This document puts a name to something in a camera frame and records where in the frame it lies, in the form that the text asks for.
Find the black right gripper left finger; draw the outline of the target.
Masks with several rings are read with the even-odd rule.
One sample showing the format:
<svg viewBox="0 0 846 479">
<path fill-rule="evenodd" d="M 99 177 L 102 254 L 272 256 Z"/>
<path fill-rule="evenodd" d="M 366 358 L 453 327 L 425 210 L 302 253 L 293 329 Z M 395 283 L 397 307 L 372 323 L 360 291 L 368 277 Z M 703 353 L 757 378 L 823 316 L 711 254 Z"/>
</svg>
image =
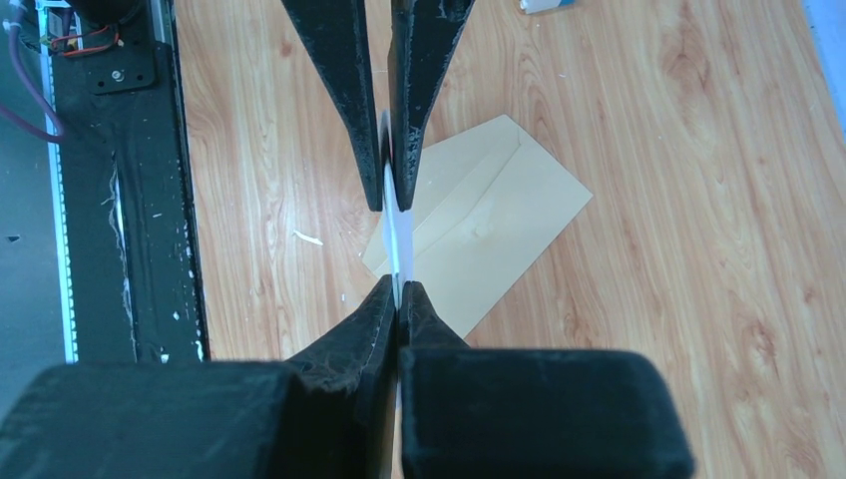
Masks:
<svg viewBox="0 0 846 479">
<path fill-rule="evenodd" d="M 387 478 L 396 307 L 381 278 L 283 361 L 49 368 L 1 423 L 5 478 Z"/>
</svg>

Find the tan paper envelope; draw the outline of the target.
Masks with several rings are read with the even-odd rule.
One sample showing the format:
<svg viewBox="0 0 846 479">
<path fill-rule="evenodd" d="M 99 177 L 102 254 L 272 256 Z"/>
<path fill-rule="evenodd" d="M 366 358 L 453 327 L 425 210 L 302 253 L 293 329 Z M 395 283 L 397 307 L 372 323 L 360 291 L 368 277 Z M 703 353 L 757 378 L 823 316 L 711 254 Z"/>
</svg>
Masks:
<svg viewBox="0 0 846 479">
<path fill-rule="evenodd" d="M 434 144 L 414 199 L 413 277 L 465 337 L 592 197 L 507 115 Z"/>
</svg>

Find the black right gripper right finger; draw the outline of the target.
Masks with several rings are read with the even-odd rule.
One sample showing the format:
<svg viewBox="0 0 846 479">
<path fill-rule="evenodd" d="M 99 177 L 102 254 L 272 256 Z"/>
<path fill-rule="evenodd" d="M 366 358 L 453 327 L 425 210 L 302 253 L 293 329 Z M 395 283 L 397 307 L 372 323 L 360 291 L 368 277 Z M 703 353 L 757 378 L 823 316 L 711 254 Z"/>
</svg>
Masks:
<svg viewBox="0 0 846 479">
<path fill-rule="evenodd" d="M 613 349 L 472 348 L 420 282 L 403 290 L 401 457 L 408 478 L 689 478 L 669 388 Z"/>
</svg>

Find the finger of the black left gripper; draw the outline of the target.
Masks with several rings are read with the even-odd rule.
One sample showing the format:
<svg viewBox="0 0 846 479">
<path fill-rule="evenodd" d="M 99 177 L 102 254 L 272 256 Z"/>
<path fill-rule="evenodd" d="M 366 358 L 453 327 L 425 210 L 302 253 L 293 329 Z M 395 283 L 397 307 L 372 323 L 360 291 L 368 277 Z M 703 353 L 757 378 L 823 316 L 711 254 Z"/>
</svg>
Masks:
<svg viewBox="0 0 846 479">
<path fill-rule="evenodd" d="M 283 0 L 346 127 L 365 200 L 382 210 L 382 163 L 363 0 Z"/>
<path fill-rule="evenodd" d="M 412 207 L 429 117 L 473 5 L 473 0 L 391 3 L 391 170 L 402 212 Z"/>
</svg>

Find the lined letter paper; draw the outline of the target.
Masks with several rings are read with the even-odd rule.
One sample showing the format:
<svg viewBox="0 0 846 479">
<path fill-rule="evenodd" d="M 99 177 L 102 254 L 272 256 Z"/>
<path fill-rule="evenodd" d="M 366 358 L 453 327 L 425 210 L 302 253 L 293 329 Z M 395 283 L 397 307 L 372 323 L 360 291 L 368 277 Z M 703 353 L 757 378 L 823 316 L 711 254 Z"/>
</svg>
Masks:
<svg viewBox="0 0 846 479">
<path fill-rule="evenodd" d="M 383 243 L 390 265 L 392 293 L 395 307 L 402 304 L 402 293 L 406 282 L 413 279 L 414 247 L 413 211 L 402 212 L 397 198 L 392 160 L 390 114 L 384 110 L 379 122 L 380 158 L 383 161 Z"/>
</svg>

